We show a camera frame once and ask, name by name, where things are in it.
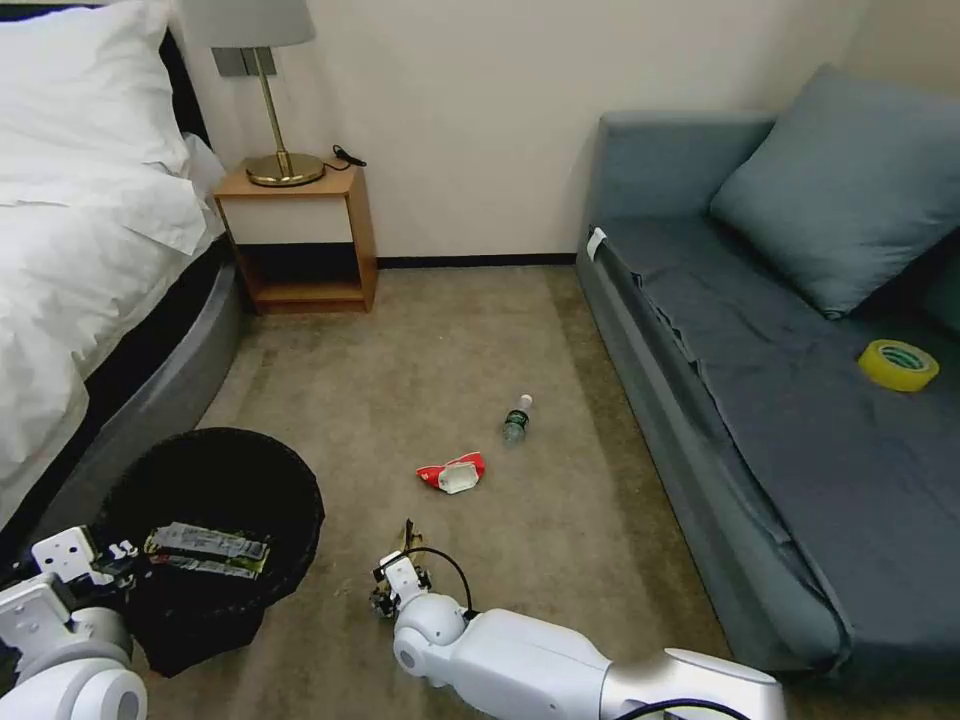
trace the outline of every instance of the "bottle label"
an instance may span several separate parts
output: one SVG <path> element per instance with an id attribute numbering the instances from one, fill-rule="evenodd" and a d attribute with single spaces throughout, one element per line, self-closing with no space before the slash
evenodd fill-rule
<path id="1" fill-rule="evenodd" d="M 507 415 L 507 419 L 504 421 L 504 425 L 513 423 L 514 425 L 526 428 L 528 422 L 530 422 L 530 416 L 523 410 L 511 410 L 510 414 Z"/>

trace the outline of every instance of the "power cord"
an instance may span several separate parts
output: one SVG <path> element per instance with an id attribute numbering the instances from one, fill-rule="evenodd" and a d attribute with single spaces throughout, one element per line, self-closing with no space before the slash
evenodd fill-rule
<path id="1" fill-rule="evenodd" d="M 715 703 L 712 700 L 697 700 L 695 698 L 678 698 L 677 700 L 661 700 L 660 702 L 650 703 L 643 707 L 631 710 L 621 715 L 616 720 L 635 720 L 638 717 L 646 717 L 655 713 L 665 712 L 667 710 L 676 710 L 679 708 L 703 708 L 704 710 L 713 710 L 721 715 L 732 717 L 735 720 L 750 720 L 742 712 L 734 710 L 726 705 Z"/>
<path id="2" fill-rule="evenodd" d="M 339 145 L 333 146 L 333 156 L 337 158 L 337 160 L 343 160 L 346 163 L 346 165 L 344 165 L 342 168 L 338 168 L 336 165 L 331 165 L 330 163 L 325 162 L 323 166 L 328 167 L 331 170 L 334 170 L 336 172 L 343 172 L 344 170 L 349 170 L 353 165 L 356 165 L 357 167 L 367 166 L 366 162 L 364 162 L 358 157 L 354 157 Z"/>
<path id="3" fill-rule="evenodd" d="M 410 557 L 411 555 L 415 555 L 416 553 L 421 553 L 421 552 L 427 553 L 428 555 L 437 555 L 438 557 L 442 557 L 444 560 L 446 560 L 448 563 L 450 563 L 453 566 L 454 570 L 457 571 L 457 575 L 460 576 L 460 582 L 463 584 L 463 592 L 467 596 L 467 611 L 463 614 L 463 619 L 466 620 L 467 622 L 470 622 L 471 620 L 473 620 L 473 618 L 475 618 L 479 613 L 477 613 L 477 611 L 473 609 L 473 594 L 470 592 L 470 583 L 467 582 L 467 576 L 466 574 L 464 574 L 463 568 L 460 567 L 460 564 L 456 560 L 454 560 L 452 557 L 447 555 L 445 552 L 443 552 L 443 550 L 437 550 L 436 548 L 432 548 L 432 547 L 408 548 L 402 551 L 396 557 L 391 558 L 390 560 L 385 562 L 383 565 L 380 565 L 377 568 L 377 570 L 379 570 L 382 573 L 384 570 L 386 570 L 388 567 L 393 565 L 395 562 L 399 562 L 401 558 Z"/>

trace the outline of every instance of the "nightstand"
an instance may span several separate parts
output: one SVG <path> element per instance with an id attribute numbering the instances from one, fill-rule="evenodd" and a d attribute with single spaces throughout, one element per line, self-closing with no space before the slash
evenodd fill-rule
<path id="1" fill-rule="evenodd" d="M 363 168 L 299 187 L 261 187 L 238 168 L 214 192 L 258 313 L 364 310 L 377 250 Z"/>

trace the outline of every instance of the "beige carpet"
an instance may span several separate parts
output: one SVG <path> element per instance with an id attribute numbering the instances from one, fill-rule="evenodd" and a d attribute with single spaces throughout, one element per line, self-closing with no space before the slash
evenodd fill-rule
<path id="1" fill-rule="evenodd" d="M 523 392 L 530 432 L 508 450 L 500 425 Z M 251 647 L 148 676 L 154 720 L 479 717 L 404 675 L 368 607 L 370 569 L 407 517 L 461 562 L 480 609 L 576 628 L 615 660 L 728 653 L 570 268 L 384 272 L 370 315 L 257 319 L 204 423 L 294 448 L 327 520 L 316 563 Z M 488 472 L 467 493 L 413 474 L 472 450 Z M 245 490 L 267 496 L 270 479 Z M 453 572 L 425 564 L 460 596 Z M 794 719 L 960 716 L 793 695 Z"/>

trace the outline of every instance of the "white bedding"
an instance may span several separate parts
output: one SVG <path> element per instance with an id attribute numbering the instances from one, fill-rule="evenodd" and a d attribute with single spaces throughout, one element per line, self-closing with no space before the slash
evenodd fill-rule
<path id="1" fill-rule="evenodd" d="M 187 145 L 190 179 L 0 163 L 0 526 L 79 426 L 84 380 L 223 231 L 205 201 L 222 166 Z"/>

